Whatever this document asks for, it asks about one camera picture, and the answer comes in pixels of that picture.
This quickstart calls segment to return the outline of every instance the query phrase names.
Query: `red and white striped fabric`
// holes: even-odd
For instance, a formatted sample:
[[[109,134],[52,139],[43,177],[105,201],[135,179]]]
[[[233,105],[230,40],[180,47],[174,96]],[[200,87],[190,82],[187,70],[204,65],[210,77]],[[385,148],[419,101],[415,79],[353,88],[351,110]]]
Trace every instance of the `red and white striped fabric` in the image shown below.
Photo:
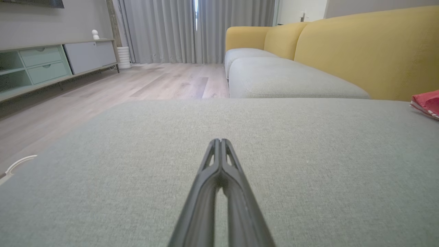
[[[410,106],[439,120],[439,90],[413,95]]]

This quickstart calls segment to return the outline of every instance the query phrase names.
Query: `gray fabric surface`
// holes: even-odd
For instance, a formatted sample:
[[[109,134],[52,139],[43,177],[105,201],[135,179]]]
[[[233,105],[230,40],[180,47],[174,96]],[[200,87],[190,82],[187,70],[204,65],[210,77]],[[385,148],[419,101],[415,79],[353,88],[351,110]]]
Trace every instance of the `gray fabric surface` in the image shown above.
[[[277,58],[273,53],[254,49],[254,48],[238,48],[238,49],[231,49],[226,52],[226,55],[224,57],[224,67],[226,69],[226,78],[229,78],[229,71],[230,66],[232,66],[233,61],[235,61],[238,58],[258,58],[258,57],[265,57],[265,58]]]
[[[195,33],[197,63],[223,63],[232,26],[272,26],[275,0],[203,0]]]
[[[239,58],[229,72],[231,98],[370,98],[350,82],[285,58]]]
[[[104,112],[0,186],[0,245],[166,246],[213,138],[233,143],[277,246],[439,243],[438,121],[407,102],[272,98]]]
[[[195,63],[192,0],[121,0],[136,63]]]

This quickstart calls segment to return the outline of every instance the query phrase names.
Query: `gray cabinet door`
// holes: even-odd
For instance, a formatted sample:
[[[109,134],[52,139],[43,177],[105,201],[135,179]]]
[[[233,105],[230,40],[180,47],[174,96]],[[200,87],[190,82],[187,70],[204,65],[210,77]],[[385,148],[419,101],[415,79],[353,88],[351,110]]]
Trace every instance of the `gray cabinet door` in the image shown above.
[[[96,42],[65,44],[64,46],[73,74],[79,74],[102,66],[97,57]]]
[[[101,66],[117,62],[116,56],[114,55],[113,43],[111,41],[96,42],[96,56],[99,59]]]

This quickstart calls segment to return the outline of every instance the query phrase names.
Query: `drawer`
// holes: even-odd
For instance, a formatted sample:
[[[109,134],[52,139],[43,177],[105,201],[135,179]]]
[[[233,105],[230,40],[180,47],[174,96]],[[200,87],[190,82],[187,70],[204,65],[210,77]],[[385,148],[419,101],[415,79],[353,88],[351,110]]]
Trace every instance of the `drawer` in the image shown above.
[[[47,80],[55,79],[61,76],[66,76],[67,71],[63,62],[44,65],[28,69],[30,78],[33,84],[41,83]]]
[[[62,60],[57,46],[20,51],[26,67]]]

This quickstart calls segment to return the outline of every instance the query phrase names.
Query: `wooden floor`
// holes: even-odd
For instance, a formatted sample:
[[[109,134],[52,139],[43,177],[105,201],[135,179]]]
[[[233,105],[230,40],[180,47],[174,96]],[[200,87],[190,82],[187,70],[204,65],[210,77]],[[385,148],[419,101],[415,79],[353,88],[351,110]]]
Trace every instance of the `wooden floor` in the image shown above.
[[[0,174],[102,111],[135,100],[228,98],[223,64],[148,64],[104,71],[0,104]]]

